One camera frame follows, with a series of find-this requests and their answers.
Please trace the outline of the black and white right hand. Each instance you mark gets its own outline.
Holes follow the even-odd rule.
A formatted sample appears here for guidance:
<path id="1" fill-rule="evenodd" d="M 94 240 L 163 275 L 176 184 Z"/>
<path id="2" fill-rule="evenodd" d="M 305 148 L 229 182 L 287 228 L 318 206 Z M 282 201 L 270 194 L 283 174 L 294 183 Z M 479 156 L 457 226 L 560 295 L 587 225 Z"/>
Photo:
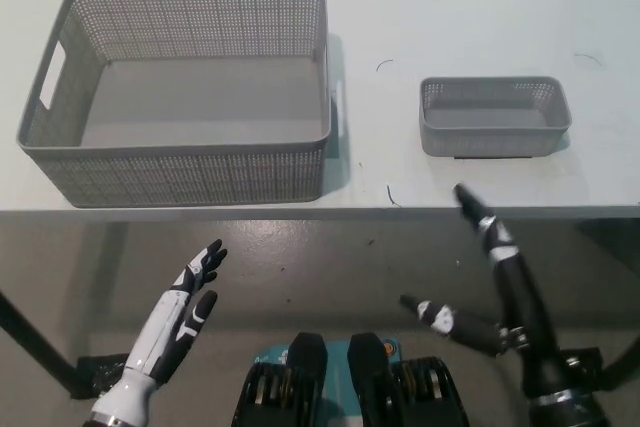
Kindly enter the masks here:
<path id="1" fill-rule="evenodd" d="M 510 349 L 522 361 L 522 388 L 528 399 L 577 387 L 558 346 L 555 331 L 523 254 L 504 223 L 469 188 L 454 187 L 463 218 L 479 237 L 490 264 L 503 319 L 487 323 L 446 303 L 410 294 L 400 304 L 438 335 L 497 357 Z"/>

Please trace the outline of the white and black left hand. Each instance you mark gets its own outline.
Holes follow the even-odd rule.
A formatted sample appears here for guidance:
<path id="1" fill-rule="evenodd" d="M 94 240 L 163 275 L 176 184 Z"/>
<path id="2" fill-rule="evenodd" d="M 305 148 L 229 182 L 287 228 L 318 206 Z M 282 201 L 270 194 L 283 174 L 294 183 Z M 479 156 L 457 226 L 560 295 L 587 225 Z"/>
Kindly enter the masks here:
<path id="1" fill-rule="evenodd" d="M 127 369 L 150 377 L 159 386 L 168 382 L 204 325 L 209 315 L 206 308 L 215 304 L 217 293 L 207 291 L 190 314 L 187 307 L 204 285 L 216 279 L 226 255 L 217 239 L 185 265 L 147 318 L 127 358 Z"/>

